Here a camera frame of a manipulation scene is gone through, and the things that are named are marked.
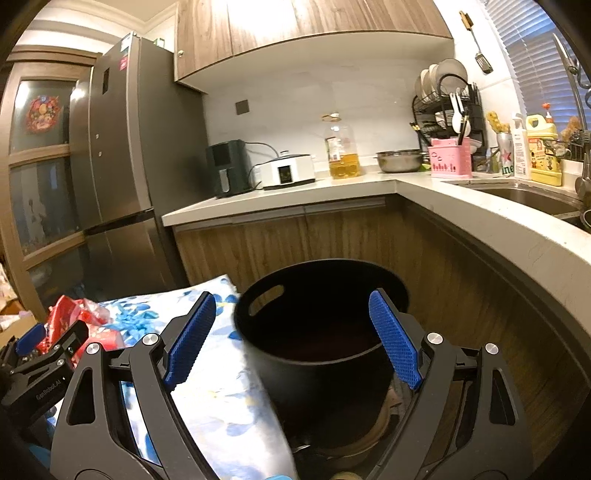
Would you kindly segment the yellow detergent bottle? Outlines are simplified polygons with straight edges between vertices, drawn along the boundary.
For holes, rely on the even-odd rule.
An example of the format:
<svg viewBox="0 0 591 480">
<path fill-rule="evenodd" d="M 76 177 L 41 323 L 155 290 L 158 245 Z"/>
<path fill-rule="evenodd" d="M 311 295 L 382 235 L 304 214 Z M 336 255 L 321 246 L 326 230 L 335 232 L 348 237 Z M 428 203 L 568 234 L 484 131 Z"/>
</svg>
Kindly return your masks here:
<svg viewBox="0 0 591 480">
<path fill-rule="evenodd" d="M 544 114 L 528 115 L 526 131 L 530 152 L 530 178 L 545 185 L 560 187 L 563 184 L 562 166 L 556 153 L 558 132 L 551 104 L 542 104 Z"/>
</svg>

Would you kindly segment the white slow cooker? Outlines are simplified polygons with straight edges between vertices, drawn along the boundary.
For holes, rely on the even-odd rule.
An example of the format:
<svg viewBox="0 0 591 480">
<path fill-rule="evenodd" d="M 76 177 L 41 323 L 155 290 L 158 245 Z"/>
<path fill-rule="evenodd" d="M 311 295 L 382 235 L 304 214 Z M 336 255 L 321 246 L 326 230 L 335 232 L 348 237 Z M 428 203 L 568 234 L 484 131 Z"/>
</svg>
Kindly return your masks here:
<svg viewBox="0 0 591 480">
<path fill-rule="evenodd" d="M 287 153 L 259 165 L 263 190 L 276 190 L 315 183 L 315 166 L 310 154 Z"/>
</svg>

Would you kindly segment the window blinds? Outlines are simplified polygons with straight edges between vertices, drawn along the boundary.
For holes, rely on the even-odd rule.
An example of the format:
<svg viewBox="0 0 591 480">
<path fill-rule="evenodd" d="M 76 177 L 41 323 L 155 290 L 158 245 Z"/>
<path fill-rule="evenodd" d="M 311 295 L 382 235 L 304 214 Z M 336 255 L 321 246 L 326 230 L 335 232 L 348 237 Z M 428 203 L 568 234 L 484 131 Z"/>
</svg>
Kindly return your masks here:
<svg viewBox="0 0 591 480">
<path fill-rule="evenodd" d="M 490 0 L 485 7 L 508 53 L 526 113 L 542 114 L 548 103 L 559 130 L 574 116 L 589 119 L 586 91 L 572 90 L 574 78 L 555 43 L 566 40 L 546 12 L 534 1 Z"/>
</svg>

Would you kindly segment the dark grey refrigerator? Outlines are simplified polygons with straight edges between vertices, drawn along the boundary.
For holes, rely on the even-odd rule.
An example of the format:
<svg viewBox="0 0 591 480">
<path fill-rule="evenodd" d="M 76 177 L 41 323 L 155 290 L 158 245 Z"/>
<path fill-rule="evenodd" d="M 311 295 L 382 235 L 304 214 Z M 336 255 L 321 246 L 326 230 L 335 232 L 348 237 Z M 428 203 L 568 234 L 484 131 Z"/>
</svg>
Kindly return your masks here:
<svg viewBox="0 0 591 480">
<path fill-rule="evenodd" d="M 174 81 L 171 52 L 133 33 L 78 86 L 69 137 L 87 297 L 187 286 L 163 217 L 213 195 L 201 95 Z"/>
</svg>

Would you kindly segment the green beer can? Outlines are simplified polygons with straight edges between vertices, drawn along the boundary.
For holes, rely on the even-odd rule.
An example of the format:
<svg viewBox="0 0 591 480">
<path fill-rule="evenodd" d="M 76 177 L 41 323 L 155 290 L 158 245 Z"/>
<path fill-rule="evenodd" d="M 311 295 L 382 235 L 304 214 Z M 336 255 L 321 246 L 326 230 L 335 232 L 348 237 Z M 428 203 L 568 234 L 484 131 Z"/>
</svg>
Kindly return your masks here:
<svg viewBox="0 0 591 480">
<path fill-rule="evenodd" d="M 499 148 L 500 172 L 504 176 L 514 175 L 513 141 L 510 133 L 501 132 L 497 134 Z"/>
</svg>

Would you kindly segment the wooden lower cabinets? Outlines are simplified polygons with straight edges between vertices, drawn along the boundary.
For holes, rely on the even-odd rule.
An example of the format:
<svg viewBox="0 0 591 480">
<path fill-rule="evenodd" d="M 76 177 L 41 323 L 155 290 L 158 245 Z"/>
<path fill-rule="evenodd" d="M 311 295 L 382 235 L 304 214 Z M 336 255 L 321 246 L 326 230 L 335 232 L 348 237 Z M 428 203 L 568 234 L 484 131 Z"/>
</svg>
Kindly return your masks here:
<svg viewBox="0 0 591 480">
<path fill-rule="evenodd" d="M 560 310 L 498 254 L 399 196 L 277 208 L 174 228 L 189 281 L 239 290 L 298 262 L 349 258 L 396 273 L 425 328 L 458 345 L 497 344 L 524 404 L 533 459 L 559 445 L 589 391 L 560 338 Z"/>
</svg>

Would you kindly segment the black dish rack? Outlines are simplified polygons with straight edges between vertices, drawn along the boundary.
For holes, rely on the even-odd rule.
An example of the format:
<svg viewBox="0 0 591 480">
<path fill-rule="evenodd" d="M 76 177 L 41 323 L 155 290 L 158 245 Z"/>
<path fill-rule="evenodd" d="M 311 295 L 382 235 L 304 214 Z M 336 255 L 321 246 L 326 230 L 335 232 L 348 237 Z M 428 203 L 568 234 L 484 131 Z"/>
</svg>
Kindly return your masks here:
<svg viewBox="0 0 591 480">
<path fill-rule="evenodd" d="M 430 140 L 457 137 L 455 114 L 467 113 L 470 124 L 465 140 L 471 142 L 474 157 L 483 157 L 487 149 L 486 126 L 480 92 L 468 81 L 465 66 L 453 58 L 423 69 L 415 80 L 412 100 L 414 121 Z"/>
</svg>

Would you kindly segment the cooking oil bottle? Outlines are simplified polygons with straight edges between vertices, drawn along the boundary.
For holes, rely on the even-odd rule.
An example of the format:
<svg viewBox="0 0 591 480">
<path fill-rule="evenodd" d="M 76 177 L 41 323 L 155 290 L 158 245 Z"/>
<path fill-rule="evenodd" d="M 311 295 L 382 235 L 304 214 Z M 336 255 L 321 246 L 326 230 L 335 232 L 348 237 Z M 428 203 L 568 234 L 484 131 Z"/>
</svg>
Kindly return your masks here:
<svg viewBox="0 0 591 480">
<path fill-rule="evenodd" d="M 339 112 L 322 116 L 329 173 L 334 179 L 358 177 L 362 173 L 353 128 L 342 121 Z"/>
</svg>

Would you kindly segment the black round trash bin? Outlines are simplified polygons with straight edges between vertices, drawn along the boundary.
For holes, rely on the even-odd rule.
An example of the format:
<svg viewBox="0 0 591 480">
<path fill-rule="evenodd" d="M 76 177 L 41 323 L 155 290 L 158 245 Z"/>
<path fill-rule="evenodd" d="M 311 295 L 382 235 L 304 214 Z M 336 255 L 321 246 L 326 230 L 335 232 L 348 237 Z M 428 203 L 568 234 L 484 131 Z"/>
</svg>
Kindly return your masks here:
<svg viewBox="0 0 591 480">
<path fill-rule="evenodd" d="M 408 310 L 395 273 L 353 259 L 290 265 L 242 293 L 233 322 L 290 446 L 341 448 L 377 423 L 394 377 L 370 320 L 379 288 Z"/>
</svg>

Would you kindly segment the stainless steel bowl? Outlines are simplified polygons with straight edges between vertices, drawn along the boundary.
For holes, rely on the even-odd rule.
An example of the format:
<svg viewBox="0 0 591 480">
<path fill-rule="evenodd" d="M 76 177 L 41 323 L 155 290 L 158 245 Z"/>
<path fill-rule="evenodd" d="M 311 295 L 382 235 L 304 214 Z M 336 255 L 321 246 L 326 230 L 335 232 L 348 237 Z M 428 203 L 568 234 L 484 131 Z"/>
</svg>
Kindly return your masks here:
<svg viewBox="0 0 591 480">
<path fill-rule="evenodd" d="M 377 152 L 380 169 L 384 173 L 410 173 L 419 171 L 423 162 L 420 149 Z"/>
</svg>

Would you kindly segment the wooden upper cabinet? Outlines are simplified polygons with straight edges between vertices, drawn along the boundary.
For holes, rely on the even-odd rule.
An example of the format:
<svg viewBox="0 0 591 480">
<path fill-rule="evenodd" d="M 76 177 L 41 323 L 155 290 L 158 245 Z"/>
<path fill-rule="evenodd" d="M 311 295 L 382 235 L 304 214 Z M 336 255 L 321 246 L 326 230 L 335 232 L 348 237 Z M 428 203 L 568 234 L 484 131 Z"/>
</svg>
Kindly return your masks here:
<svg viewBox="0 0 591 480">
<path fill-rule="evenodd" d="M 454 53 L 432 1 L 181 1 L 175 35 L 174 79 L 206 93 L 300 63 Z"/>
</svg>

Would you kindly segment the floral blue white tablecloth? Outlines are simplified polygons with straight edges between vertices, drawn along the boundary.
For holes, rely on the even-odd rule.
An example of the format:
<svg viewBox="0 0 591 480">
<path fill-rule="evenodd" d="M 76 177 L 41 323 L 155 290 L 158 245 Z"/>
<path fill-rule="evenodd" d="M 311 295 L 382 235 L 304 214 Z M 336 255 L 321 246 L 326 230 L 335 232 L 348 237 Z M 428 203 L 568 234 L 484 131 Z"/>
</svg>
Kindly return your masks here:
<svg viewBox="0 0 591 480">
<path fill-rule="evenodd" d="M 262 383 L 246 365 L 242 339 L 231 321 L 238 290 L 228 277 L 107 301 L 107 328 L 121 343 L 106 349 L 90 341 L 81 356 L 91 343 L 112 351 L 132 347 L 148 333 L 161 333 L 172 319 L 187 314 L 204 292 L 214 297 L 215 319 L 187 379 L 171 398 L 214 479 L 293 479 L 297 471 L 290 447 Z M 123 383 L 122 393 L 141 456 L 156 461 L 133 385 Z"/>
</svg>

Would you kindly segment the steel sink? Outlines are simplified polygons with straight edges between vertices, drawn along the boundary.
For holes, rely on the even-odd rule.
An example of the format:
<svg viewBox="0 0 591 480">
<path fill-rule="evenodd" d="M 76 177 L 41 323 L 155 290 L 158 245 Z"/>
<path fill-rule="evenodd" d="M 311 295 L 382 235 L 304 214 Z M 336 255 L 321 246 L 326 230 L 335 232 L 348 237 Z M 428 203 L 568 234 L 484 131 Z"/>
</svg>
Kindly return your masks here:
<svg viewBox="0 0 591 480">
<path fill-rule="evenodd" d="M 513 201 L 584 229 L 580 219 L 583 204 L 571 193 L 511 179 L 461 180 L 453 184 Z"/>
</svg>

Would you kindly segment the black air fryer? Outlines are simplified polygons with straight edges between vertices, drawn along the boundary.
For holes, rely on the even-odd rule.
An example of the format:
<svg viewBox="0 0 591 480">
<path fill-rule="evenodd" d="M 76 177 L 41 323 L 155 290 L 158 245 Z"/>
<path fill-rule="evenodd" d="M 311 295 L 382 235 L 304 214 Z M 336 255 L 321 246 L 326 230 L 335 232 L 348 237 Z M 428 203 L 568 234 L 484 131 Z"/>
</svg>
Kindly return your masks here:
<svg viewBox="0 0 591 480">
<path fill-rule="evenodd" d="M 237 139 L 208 146 L 206 158 L 216 198 L 252 191 L 245 141 Z"/>
</svg>

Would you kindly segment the white carton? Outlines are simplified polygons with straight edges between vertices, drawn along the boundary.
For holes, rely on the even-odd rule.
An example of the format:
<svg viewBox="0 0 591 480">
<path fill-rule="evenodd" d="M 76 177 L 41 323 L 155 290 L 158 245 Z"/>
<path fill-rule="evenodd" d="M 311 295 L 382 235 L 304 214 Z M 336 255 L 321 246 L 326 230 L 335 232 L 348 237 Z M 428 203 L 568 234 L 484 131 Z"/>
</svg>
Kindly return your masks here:
<svg viewBox="0 0 591 480">
<path fill-rule="evenodd" d="M 516 178 L 530 179 L 530 150 L 525 118 L 517 113 L 512 119 L 511 135 L 514 149 L 514 175 Z"/>
</svg>

